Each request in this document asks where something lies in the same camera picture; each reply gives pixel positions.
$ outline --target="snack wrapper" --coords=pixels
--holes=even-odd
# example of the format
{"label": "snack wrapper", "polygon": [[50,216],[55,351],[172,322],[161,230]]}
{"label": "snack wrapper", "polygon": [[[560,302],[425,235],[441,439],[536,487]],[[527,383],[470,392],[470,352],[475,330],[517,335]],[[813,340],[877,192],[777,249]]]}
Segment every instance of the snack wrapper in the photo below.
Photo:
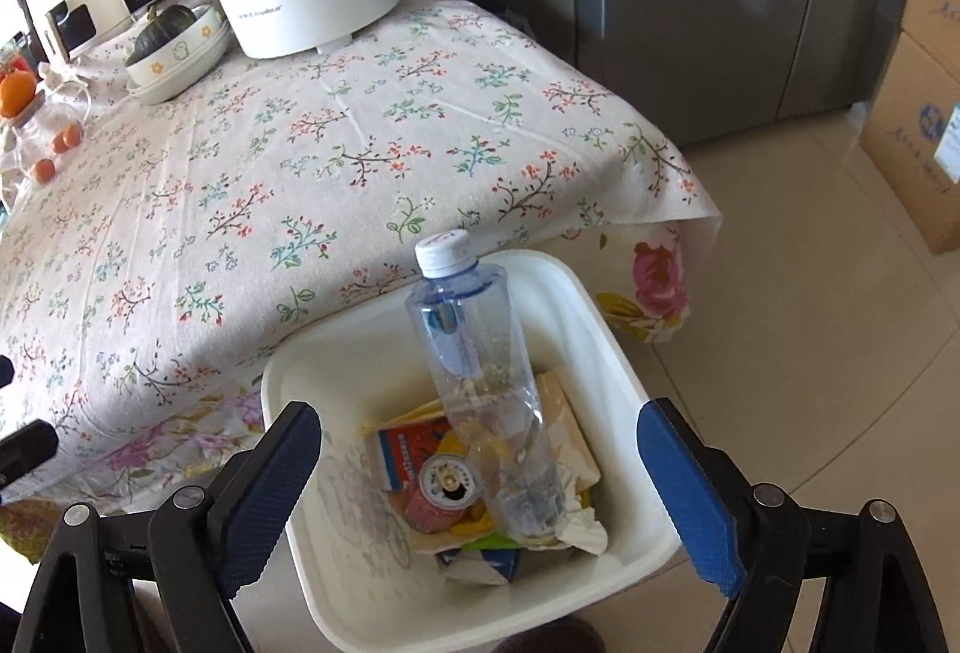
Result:
{"label": "snack wrapper", "polygon": [[400,426],[384,426],[367,436],[371,477],[381,490],[403,490],[452,434],[444,417],[426,418]]}
{"label": "snack wrapper", "polygon": [[[600,555],[607,549],[607,532],[603,525],[597,522],[588,493],[589,489],[600,481],[599,466],[587,446],[573,408],[566,399],[560,376],[555,372],[541,373],[536,377],[536,389],[541,398],[550,450],[560,469],[565,512],[557,526],[558,541],[530,549],[561,550],[572,546]],[[411,438],[416,440],[416,457],[410,451]],[[387,494],[387,498],[401,520],[406,504],[403,488],[416,481],[424,463],[436,453],[465,457],[469,452],[450,429],[449,423],[443,417],[443,406],[438,400],[371,429],[367,439],[373,476],[382,480],[381,487],[385,490],[392,490],[392,493]],[[405,445],[405,452],[400,445]],[[405,460],[407,455],[410,456],[409,461]],[[516,551],[518,548],[509,538],[496,533],[496,525],[482,500],[476,501],[467,509],[464,517],[448,531],[424,534],[406,527],[406,533],[414,551],[438,557],[446,552],[457,551],[460,553],[458,558],[464,559],[466,552],[475,554]],[[459,573],[458,570],[474,574],[482,571],[482,565],[464,564],[454,570],[453,574]],[[463,578],[451,576],[451,579]]]}

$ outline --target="floor tile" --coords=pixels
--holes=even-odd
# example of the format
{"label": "floor tile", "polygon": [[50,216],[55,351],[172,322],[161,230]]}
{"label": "floor tile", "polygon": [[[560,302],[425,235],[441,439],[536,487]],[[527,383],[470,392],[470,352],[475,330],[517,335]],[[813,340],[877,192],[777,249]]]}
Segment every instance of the floor tile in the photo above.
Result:
{"label": "floor tile", "polygon": [[688,157],[725,221],[688,323],[656,352],[704,440],[751,480],[792,489],[904,392],[957,320],[800,124]]}
{"label": "floor tile", "polygon": [[[858,512],[886,498],[904,519],[926,571],[947,633],[960,650],[960,334],[872,428],[794,493],[808,507]],[[807,650],[819,591],[805,591],[795,627],[795,650]]]}
{"label": "floor tile", "polygon": [[867,153],[857,143],[858,132],[846,115],[824,114],[803,120],[803,126],[824,148],[839,160],[860,187],[877,202],[881,211],[910,245],[920,264],[928,271],[954,314],[960,317],[960,250],[934,255],[926,248],[920,231],[906,213],[904,204]]}
{"label": "floor tile", "polygon": [[611,653],[701,653],[725,604],[685,562],[578,615]]}
{"label": "floor tile", "polygon": [[688,408],[686,408],[686,404],[683,403],[683,399],[670,381],[661,359],[656,356],[654,346],[645,345],[633,336],[626,336],[616,331],[614,336],[620,343],[623,354],[630,361],[630,365],[634,367],[647,397],[650,397],[650,399],[667,397],[680,410],[680,414],[686,418],[686,421],[692,424]]}

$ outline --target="white trash bin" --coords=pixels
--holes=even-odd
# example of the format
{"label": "white trash bin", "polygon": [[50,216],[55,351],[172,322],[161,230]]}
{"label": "white trash bin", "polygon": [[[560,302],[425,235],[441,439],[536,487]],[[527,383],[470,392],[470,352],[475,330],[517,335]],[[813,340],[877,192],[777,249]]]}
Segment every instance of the white trash bin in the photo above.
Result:
{"label": "white trash bin", "polygon": [[287,523],[320,630],[349,653],[448,653],[553,621],[661,568],[680,540],[637,453],[643,386],[587,291],[556,258],[497,252],[535,373],[557,370],[600,465],[592,492],[605,555],[523,553],[509,586],[448,582],[413,553],[371,481],[361,428],[437,397],[403,300],[410,288],[316,322],[277,349],[262,385],[267,425],[288,402],[320,414],[320,461]]}

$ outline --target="orange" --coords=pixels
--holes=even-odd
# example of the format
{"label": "orange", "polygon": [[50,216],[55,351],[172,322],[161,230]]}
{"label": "orange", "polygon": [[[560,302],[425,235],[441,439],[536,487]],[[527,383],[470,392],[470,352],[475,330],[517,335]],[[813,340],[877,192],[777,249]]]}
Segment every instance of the orange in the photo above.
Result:
{"label": "orange", "polygon": [[34,178],[37,180],[37,184],[46,184],[54,178],[54,175],[56,175],[56,166],[53,160],[47,160],[46,158],[37,160],[37,164],[34,166]]}
{"label": "orange", "polygon": [[0,81],[0,116],[11,119],[30,105],[37,93],[37,81],[27,71],[13,71]]}
{"label": "orange", "polygon": [[80,146],[80,139],[83,138],[83,130],[76,122],[70,122],[69,126],[64,127],[59,134],[64,137],[67,148],[71,149],[74,146]]}

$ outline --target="floral tablecloth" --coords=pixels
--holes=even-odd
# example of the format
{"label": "floral tablecloth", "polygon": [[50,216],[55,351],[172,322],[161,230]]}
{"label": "floral tablecloth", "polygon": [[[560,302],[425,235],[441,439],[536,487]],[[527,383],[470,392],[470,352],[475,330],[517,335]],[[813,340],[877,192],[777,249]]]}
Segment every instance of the floral tablecloth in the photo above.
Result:
{"label": "floral tablecloth", "polygon": [[[539,245],[645,341],[688,312],[718,216],[620,98],[463,0],[402,0],[334,55],[234,49],[157,106],[126,97],[127,35],[80,72],[94,115],[0,242],[0,435],[56,426],[0,535],[37,557],[62,507],[143,508],[251,447],[256,381],[301,325],[416,275],[426,233]],[[363,351],[376,352],[376,348]]]}

